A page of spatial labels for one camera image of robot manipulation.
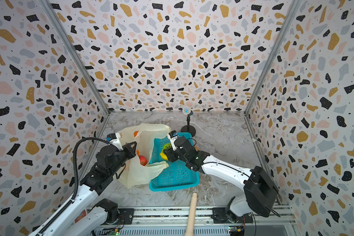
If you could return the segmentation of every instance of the wooden rolling pin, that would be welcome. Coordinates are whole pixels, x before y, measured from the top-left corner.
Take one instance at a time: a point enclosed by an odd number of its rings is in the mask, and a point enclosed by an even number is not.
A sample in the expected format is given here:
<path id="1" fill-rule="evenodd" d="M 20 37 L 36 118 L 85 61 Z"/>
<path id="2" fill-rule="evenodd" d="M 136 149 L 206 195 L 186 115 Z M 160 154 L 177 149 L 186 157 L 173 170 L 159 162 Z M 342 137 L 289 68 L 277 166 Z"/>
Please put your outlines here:
<path id="1" fill-rule="evenodd" d="M 185 236 L 194 236 L 195 210 L 197 209 L 197 193 L 191 195 L 188 225 L 186 226 Z"/>

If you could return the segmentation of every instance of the red apple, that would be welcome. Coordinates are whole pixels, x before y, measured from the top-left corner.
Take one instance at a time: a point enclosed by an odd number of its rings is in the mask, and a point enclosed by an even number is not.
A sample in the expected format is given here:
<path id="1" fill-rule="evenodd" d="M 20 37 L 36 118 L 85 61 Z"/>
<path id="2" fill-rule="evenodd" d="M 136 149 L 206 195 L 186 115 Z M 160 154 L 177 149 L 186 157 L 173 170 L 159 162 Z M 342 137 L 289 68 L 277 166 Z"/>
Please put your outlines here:
<path id="1" fill-rule="evenodd" d="M 140 164 L 145 166 L 147 164 L 147 159 L 144 156 L 139 156 Z"/>

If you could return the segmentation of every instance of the patterned wall panel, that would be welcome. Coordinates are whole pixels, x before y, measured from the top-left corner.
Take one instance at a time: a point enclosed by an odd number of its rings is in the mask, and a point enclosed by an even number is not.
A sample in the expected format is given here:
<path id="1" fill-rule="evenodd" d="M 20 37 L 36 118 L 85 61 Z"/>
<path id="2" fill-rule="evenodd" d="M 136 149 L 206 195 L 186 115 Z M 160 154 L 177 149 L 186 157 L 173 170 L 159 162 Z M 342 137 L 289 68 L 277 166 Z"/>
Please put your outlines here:
<path id="1" fill-rule="evenodd" d="M 302 1 L 249 116 L 301 234 L 354 236 L 354 1 Z"/>
<path id="2" fill-rule="evenodd" d="M 103 115 L 38 2 L 0 1 L 0 235 L 28 235 L 69 197 L 72 148 Z"/>
<path id="3" fill-rule="evenodd" d="M 52 0 L 111 110 L 240 111 L 287 0 Z"/>

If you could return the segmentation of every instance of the metal corner post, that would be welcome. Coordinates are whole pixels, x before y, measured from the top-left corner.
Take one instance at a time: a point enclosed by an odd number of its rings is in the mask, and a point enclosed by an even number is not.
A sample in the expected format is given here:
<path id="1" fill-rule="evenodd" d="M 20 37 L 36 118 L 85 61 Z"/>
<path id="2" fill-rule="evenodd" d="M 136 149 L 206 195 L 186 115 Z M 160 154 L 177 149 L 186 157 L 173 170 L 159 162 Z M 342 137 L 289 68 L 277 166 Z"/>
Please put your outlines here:
<path id="1" fill-rule="evenodd" d="M 93 81 L 90 79 L 90 75 L 88 71 L 86 70 L 83 62 L 81 61 L 79 55 L 77 54 L 74 46 L 72 45 L 71 41 L 68 38 L 68 35 L 66 31 L 64 30 L 64 27 L 62 26 L 61 22 L 59 21 L 59 18 L 57 17 L 56 13 L 51 7 L 51 3 L 49 0 L 38 0 L 41 8 L 49 18 L 52 26 L 54 27 L 55 31 L 58 33 L 61 41 L 63 42 L 64 46 L 66 47 L 68 53 L 72 57 L 73 61 L 76 63 L 77 68 L 81 71 L 83 76 L 86 78 L 85 81 L 89 85 L 89 88 L 93 95 L 96 97 L 97 102 L 99 105 L 101 105 L 101 108 L 103 109 L 105 116 L 109 114 L 109 110 L 106 106 L 105 101 L 102 99 L 99 91 L 97 90 L 96 86 L 94 85 Z"/>
<path id="2" fill-rule="evenodd" d="M 255 88 L 252 92 L 252 95 L 249 99 L 248 105 L 246 106 L 245 114 L 249 114 L 249 112 L 252 108 L 252 104 L 256 100 L 257 94 L 261 90 L 262 84 L 266 80 L 266 75 L 269 73 L 271 65 L 273 64 L 273 61 L 278 54 L 278 50 L 279 50 L 280 46 L 282 45 L 282 42 L 288 32 L 288 29 L 290 28 L 291 22 L 293 21 L 295 15 L 296 15 L 297 9 L 299 8 L 301 2 L 302 2 L 302 0 L 293 0 L 292 1 L 291 5 L 287 11 L 286 19 L 283 22 L 283 25 L 280 29 L 277 40 L 275 41 L 275 44 L 273 45 L 273 47 L 271 49 L 269 57 L 266 60 L 265 67 L 261 72 L 260 78 L 257 81 Z"/>

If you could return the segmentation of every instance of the translucent plastic bag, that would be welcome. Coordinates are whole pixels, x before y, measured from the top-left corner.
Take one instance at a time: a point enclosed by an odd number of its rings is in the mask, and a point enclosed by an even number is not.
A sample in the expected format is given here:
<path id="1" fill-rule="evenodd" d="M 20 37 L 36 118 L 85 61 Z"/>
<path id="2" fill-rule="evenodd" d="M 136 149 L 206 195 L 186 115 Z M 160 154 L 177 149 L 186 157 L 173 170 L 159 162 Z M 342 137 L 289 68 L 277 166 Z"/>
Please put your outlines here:
<path id="1" fill-rule="evenodd" d="M 125 187 L 132 188 L 135 185 L 148 184 L 163 169 L 168 167 L 165 161 L 142 166 L 138 155 L 144 156 L 147 159 L 147 163 L 149 163 L 152 156 L 154 139 L 165 138 L 170 131 L 169 126 L 162 124 L 141 124 L 119 131 L 122 136 L 120 139 L 121 145 L 133 141 L 137 142 L 137 155 L 126 162 L 126 168 L 119 178 L 119 181 Z"/>

